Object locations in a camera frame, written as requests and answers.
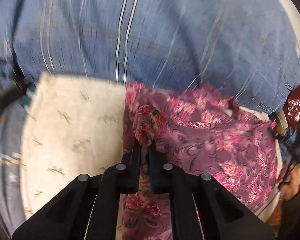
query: purple fabric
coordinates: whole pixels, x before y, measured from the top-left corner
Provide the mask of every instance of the purple fabric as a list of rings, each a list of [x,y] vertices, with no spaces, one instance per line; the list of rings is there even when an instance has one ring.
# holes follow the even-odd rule
[[[224,109],[231,109],[232,116]],[[145,155],[153,139],[169,162],[190,174],[210,173],[253,212],[275,184],[275,143],[267,131],[271,123],[241,111],[233,97],[222,96],[209,85],[162,93],[130,83],[123,124],[124,151],[132,149],[135,138],[144,145],[139,193],[126,198],[125,239],[171,237],[168,196],[152,194],[149,188]]]

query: silver rivet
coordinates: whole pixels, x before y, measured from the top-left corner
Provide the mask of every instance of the silver rivet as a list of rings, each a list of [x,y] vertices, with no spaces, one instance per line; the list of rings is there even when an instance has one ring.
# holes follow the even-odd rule
[[[163,165],[163,168],[165,170],[172,170],[173,169],[173,165],[171,163],[166,163],[165,165]]]
[[[79,181],[86,181],[88,179],[88,175],[87,174],[80,174],[78,177]]]
[[[123,163],[119,163],[119,164],[117,164],[116,168],[117,168],[117,170],[122,171],[126,168],[126,165]]]
[[[211,179],[211,175],[209,173],[202,173],[201,179],[203,179],[203,180],[210,180]]]

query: wooden floor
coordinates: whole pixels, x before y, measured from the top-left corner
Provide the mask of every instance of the wooden floor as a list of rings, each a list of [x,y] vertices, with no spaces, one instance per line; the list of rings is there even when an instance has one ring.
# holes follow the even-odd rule
[[[271,217],[267,221],[267,224],[270,225],[274,230],[277,230],[280,226],[281,204],[282,204],[282,199],[279,200],[277,207],[275,208]]]

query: gray fabric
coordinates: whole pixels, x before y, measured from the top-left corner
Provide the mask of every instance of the gray fabric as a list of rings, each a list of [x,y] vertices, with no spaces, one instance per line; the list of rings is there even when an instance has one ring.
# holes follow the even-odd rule
[[[26,219],[20,193],[20,145],[25,109],[10,105],[0,118],[0,226],[8,236]]]
[[[266,113],[300,84],[278,0],[0,0],[0,82],[12,48],[34,78],[72,73],[168,90],[210,82]]]

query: human hand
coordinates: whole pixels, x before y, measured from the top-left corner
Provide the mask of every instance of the human hand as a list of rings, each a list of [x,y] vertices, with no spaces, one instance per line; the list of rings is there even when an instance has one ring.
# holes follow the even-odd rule
[[[280,175],[277,179],[277,183],[280,183],[283,181],[284,173],[285,173],[285,164],[283,165],[283,168],[280,172]],[[291,170],[290,172],[290,182],[288,185],[283,185],[281,188],[282,192],[282,198],[284,201],[289,201],[291,200],[298,192],[300,189],[299,186],[299,173],[296,169]]]

